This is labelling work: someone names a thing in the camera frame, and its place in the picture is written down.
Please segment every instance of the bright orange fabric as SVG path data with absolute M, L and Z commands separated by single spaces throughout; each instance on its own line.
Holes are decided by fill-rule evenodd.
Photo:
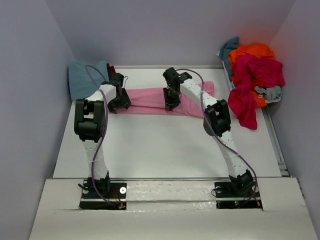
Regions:
M 245 55 L 252 54 L 257 58 L 275 59 L 275 53 L 267 45 L 261 43 L 254 43 L 251 45 L 240 45 L 237 49 L 232 50 L 229 55 L 231 63 L 231 71 L 235 73 L 237 58 Z
M 260 108 L 264 108 L 265 106 L 267 106 L 267 103 L 266 103 L 266 100 L 265 100 L 265 97 L 262 96 L 262 97 L 259 97 L 259 93 L 257 93 L 256 91 L 251 91 L 253 96 L 254 96 L 254 100 L 256 101 L 257 103 L 257 106 L 256 106 L 256 109 L 260 109 Z

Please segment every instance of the wall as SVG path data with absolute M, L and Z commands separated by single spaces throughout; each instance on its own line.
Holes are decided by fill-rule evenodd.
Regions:
M 73 55 L 43 0 L 0 1 L 0 238 L 27 240 L 70 107 Z
M 295 0 L 46 0 L 78 61 L 221 65 L 231 37 L 270 44 Z
M 286 165 L 300 179 L 320 238 L 319 9 L 319 0 L 297 0 L 271 44 L 284 63 L 287 85 L 270 110 Z

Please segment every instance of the red cloth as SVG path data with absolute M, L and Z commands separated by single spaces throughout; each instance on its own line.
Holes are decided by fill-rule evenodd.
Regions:
M 212 81 L 204 82 L 204 90 L 214 95 L 214 83 Z M 165 110 L 165 97 L 162 87 L 127 89 L 126 90 L 131 106 L 128 109 L 119 108 L 118 114 L 148 114 L 148 115 L 187 115 L 203 118 L 201 108 L 196 105 L 188 96 L 180 94 L 180 105 L 172 111 Z
M 255 108 L 257 103 L 251 93 L 253 81 L 261 88 L 282 87 L 286 84 L 282 63 L 271 58 L 258 58 L 246 54 L 236 60 L 236 87 L 230 92 L 228 104 L 240 125 L 256 130 L 258 127 Z

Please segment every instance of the gray cloth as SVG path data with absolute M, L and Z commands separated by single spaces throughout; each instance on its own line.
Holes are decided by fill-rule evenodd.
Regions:
M 232 50 L 235 50 L 239 47 L 239 37 L 233 37 L 225 43 L 225 45 L 220 49 L 219 58 L 223 61 L 226 72 L 228 73 L 229 79 L 233 75 L 231 71 L 231 64 L 229 62 L 228 55 Z
M 269 103 L 277 103 L 281 100 L 282 92 L 280 86 L 276 85 L 274 87 L 261 88 L 256 86 L 254 90 L 258 94 L 262 94 L 264 96 L 265 102 Z

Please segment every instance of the folded pink cloth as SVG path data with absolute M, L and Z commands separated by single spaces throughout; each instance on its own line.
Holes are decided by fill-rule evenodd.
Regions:
M 204 90 L 214 95 L 214 83 L 204 82 Z M 172 111 L 165 110 L 165 97 L 163 88 L 143 88 L 126 90 L 131 106 L 128 109 L 117 109 L 118 114 L 148 114 L 148 115 L 187 115 L 203 118 L 201 108 L 197 106 L 188 96 L 180 94 L 180 105 Z

